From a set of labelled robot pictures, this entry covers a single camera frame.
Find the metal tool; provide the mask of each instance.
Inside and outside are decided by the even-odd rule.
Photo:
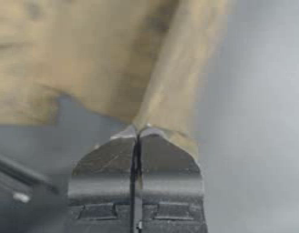
[[[78,232],[207,232],[197,164],[162,130],[136,135],[129,127],[81,159],[66,225]]]
[[[191,115],[224,0],[183,0],[140,113],[74,166],[66,232],[207,232]]]

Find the gray background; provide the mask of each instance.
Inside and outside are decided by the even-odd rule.
[[[59,102],[55,126],[0,126],[0,154],[65,189],[76,160],[124,124],[68,96]],[[196,132],[209,233],[299,233],[298,0],[236,1],[199,95]],[[61,218],[51,221],[30,231],[59,232]]]

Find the gray surface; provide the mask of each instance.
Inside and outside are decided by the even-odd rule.
[[[299,233],[299,1],[237,1],[197,109],[209,233]],[[64,187],[121,127],[65,97],[55,126],[0,127],[0,153]]]

